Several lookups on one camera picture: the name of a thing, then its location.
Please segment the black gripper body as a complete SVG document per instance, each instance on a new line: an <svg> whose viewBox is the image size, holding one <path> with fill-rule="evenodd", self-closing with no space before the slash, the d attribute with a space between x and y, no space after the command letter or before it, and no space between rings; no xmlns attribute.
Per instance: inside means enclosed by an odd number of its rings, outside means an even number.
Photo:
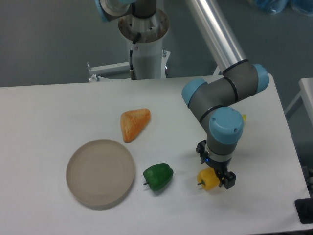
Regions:
<svg viewBox="0 0 313 235"><path fill-rule="evenodd" d="M217 173L221 175L226 175L228 173L228 165L231 161L231 158L231 155L216 155L204 153L202 155L202 163L206 163Z"/></svg>

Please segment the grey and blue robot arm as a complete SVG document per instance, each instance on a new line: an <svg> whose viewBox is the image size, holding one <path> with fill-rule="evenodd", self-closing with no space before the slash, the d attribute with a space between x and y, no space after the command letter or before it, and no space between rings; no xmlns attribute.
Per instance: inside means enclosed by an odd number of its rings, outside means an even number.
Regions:
<svg viewBox="0 0 313 235"><path fill-rule="evenodd" d="M164 55L151 44L162 40L169 22L156 1L97 0L95 5L102 21L118 20L120 33L129 41L126 66L131 79L160 78L163 66L148 57ZM236 175L227 167L244 127L242 115L232 105L264 91L269 75L246 58L215 0L189 0L187 5L223 76L211 83L194 79L181 95L207 134L196 148L201 163L214 170L220 186L231 188Z"/></svg>

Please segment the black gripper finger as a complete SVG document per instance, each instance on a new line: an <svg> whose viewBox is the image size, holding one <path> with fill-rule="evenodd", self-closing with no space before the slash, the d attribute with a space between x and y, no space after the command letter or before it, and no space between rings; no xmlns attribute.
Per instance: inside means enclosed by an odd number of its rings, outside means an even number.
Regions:
<svg viewBox="0 0 313 235"><path fill-rule="evenodd" d="M201 164L207 161L207 151L205 150L206 140L203 140L197 144L196 152L199 154Z"/></svg>
<svg viewBox="0 0 313 235"><path fill-rule="evenodd" d="M236 175L233 172L220 172L218 178L220 180L219 187L230 189L235 185Z"/></svg>

